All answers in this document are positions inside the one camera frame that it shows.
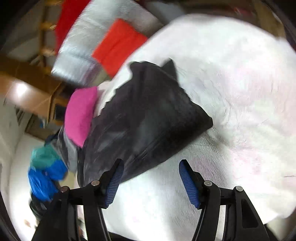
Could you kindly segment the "wooden pillar cabinet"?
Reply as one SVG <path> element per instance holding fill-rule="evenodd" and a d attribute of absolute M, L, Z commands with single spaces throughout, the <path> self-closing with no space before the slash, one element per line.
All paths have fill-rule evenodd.
<path fill-rule="evenodd" d="M 24 128 L 44 140 L 64 123 L 73 91 L 39 67 L 1 55 L 1 130 L 16 140 Z"/>

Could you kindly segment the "white bed cover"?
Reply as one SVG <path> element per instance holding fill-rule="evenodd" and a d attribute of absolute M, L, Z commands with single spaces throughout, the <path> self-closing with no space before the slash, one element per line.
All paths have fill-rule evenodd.
<path fill-rule="evenodd" d="M 135 51 L 100 106 L 130 80 L 129 64 L 174 61 L 179 84 L 213 127 L 156 168 L 126 181 L 103 211 L 110 232 L 133 240 L 191 240 L 200 211 L 178 165 L 224 188 L 242 186 L 263 223 L 295 209 L 295 51 L 249 23 L 182 16 Z"/>

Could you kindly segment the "black quilted jacket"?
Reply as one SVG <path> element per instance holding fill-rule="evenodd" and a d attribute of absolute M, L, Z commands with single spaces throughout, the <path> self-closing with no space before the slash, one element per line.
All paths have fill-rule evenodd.
<path fill-rule="evenodd" d="M 158 166 L 213 126 L 212 118 L 180 87 L 172 60 L 130 64 L 132 78 L 93 118 L 78 163 L 84 187 L 124 162 L 123 181 Z"/>

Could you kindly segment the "teal shirt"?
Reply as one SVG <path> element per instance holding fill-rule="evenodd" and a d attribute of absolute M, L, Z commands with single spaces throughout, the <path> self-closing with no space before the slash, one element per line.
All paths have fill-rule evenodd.
<path fill-rule="evenodd" d="M 30 166 L 35 169 L 44 170 L 52 166 L 57 160 L 60 160 L 60 156 L 57 154 L 54 148 L 48 144 L 33 149 Z"/>

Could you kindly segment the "grey garment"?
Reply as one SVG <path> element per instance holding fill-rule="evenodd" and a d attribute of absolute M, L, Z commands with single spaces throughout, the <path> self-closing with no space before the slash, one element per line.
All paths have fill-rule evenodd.
<path fill-rule="evenodd" d="M 78 151 L 80 148 L 66 135 L 64 126 L 60 128 L 57 136 L 50 142 L 50 145 L 60 156 L 68 171 L 76 173 L 78 168 Z"/>

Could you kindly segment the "blue jacket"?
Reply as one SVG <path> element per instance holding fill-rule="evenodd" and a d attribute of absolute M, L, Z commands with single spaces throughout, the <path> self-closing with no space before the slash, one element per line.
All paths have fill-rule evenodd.
<path fill-rule="evenodd" d="M 40 201 L 51 201 L 59 192 L 57 183 L 62 181 L 68 169 L 62 160 L 56 160 L 49 167 L 38 169 L 30 167 L 28 179 L 31 186 L 31 193 Z"/>

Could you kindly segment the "pink pillow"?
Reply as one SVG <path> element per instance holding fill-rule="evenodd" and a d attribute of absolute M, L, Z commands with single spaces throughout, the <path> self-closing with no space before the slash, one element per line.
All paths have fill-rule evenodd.
<path fill-rule="evenodd" d="M 76 89 L 66 107 L 64 120 L 66 135 L 81 148 L 90 132 L 97 97 L 98 91 L 95 86 Z"/>

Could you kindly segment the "wooden stair railing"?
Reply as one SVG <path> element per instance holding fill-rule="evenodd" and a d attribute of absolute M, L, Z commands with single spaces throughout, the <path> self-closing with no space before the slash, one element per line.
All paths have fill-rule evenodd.
<path fill-rule="evenodd" d="M 57 56 L 55 49 L 55 34 L 54 31 L 57 26 L 57 20 L 50 17 L 50 12 L 53 10 L 61 10 L 64 1 L 44 1 L 43 10 L 41 14 L 41 21 L 39 24 L 39 51 L 38 66 L 50 75 L 52 65 L 50 64 Z"/>

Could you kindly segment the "red-orange pillow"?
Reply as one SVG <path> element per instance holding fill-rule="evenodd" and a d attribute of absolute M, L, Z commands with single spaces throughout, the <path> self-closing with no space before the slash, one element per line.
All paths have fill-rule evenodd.
<path fill-rule="evenodd" d="M 146 41 L 147 37 L 128 22 L 116 19 L 92 57 L 110 77 L 114 77 L 126 59 Z"/>

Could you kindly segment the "silver foil insulation panel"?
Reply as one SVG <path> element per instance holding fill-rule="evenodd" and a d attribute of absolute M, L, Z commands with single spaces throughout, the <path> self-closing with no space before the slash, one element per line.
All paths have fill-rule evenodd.
<path fill-rule="evenodd" d="M 150 37 L 163 25 L 135 1 L 90 1 L 64 39 L 51 74 L 76 86 L 88 86 L 102 70 L 92 52 L 116 19 Z"/>

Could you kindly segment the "red blanket on panel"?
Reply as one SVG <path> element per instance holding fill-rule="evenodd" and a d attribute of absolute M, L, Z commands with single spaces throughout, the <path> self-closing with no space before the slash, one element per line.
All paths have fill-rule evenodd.
<path fill-rule="evenodd" d="M 71 27 L 89 4 L 90 0 L 65 0 L 55 28 L 56 52 L 59 51 Z"/>

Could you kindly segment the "black jacket on sofa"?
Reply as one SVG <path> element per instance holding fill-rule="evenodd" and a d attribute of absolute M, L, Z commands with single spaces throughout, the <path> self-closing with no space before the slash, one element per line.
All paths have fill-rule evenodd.
<path fill-rule="evenodd" d="M 31 194 L 29 207 L 37 221 L 40 221 L 42 219 L 50 203 L 51 203 L 50 201 L 41 201 L 37 197 L 35 197 L 33 194 Z"/>

